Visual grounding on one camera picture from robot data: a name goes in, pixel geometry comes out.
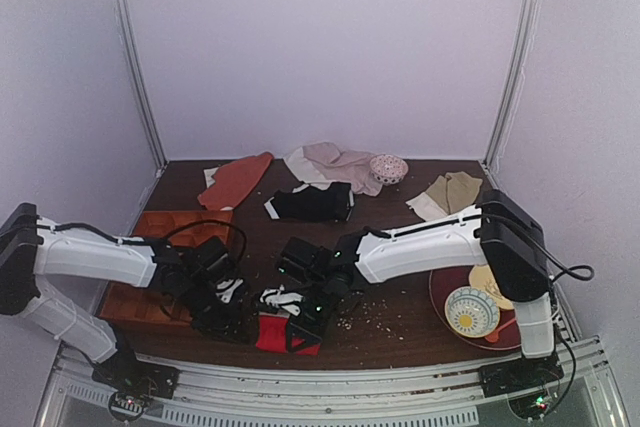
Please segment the red white underwear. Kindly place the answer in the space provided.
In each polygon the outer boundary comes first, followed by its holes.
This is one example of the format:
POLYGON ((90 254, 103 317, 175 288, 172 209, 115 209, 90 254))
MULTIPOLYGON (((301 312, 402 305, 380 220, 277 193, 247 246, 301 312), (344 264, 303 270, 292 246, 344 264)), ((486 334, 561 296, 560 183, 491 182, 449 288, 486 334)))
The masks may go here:
MULTIPOLYGON (((287 349, 287 325, 288 315, 270 314, 261 312, 259 314, 259 334, 255 346, 263 351, 272 353, 290 353, 287 349)), ((291 346, 299 348, 304 344, 300 335, 291 336, 291 346)), ((296 355, 316 356, 320 350, 320 345, 307 345, 293 351, 296 355)))

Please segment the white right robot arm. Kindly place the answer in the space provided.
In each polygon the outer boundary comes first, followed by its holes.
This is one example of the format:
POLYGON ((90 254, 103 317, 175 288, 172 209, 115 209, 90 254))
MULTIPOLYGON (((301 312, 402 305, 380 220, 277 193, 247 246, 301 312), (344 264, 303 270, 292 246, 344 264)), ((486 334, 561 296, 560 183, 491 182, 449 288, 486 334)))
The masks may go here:
POLYGON ((542 227, 500 190, 441 219, 390 230, 364 228, 327 249, 292 237, 277 270, 299 288, 258 297, 259 349, 314 355, 330 319, 350 293, 409 275, 486 265, 513 305, 521 353, 543 359, 555 350, 552 297, 558 279, 593 279, 589 265, 568 267, 547 250, 542 227))

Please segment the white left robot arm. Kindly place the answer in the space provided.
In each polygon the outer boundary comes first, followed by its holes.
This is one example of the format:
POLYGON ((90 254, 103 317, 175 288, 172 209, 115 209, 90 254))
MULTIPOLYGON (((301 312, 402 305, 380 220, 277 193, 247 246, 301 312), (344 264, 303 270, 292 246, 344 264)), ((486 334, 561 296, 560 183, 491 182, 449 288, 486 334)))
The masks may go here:
POLYGON ((245 340, 240 303, 246 283, 217 236, 195 247, 176 246, 170 235, 112 236, 82 222, 56 223, 30 203, 19 205, 2 225, 2 315, 31 320, 95 365, 133 368, 138 359, 126 339, 52 286, 50 275, 154 291, 182 305, 201 335, 245 340))

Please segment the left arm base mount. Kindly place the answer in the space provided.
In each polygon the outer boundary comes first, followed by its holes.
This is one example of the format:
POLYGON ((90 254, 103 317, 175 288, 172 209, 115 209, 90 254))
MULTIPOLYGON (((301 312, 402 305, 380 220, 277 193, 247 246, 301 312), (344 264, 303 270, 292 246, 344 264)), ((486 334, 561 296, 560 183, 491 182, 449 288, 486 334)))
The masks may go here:
POLYGON ((172 399, 179 378, 177 368, 143 362, 127 345, 116 345, 104 361, 91 360, 90 365, 93 380, 137 398, 172 399))

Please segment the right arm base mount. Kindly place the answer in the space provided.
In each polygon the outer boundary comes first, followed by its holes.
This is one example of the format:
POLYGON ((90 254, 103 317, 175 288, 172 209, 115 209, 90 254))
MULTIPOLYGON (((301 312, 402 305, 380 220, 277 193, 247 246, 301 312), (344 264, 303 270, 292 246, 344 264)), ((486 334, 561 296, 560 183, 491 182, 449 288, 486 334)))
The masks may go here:
POLYGON ((520 357, 479 368, 480 386, 485 398, 543 387, 560 381, 564 370, 556 353, 544 358, 520 357))

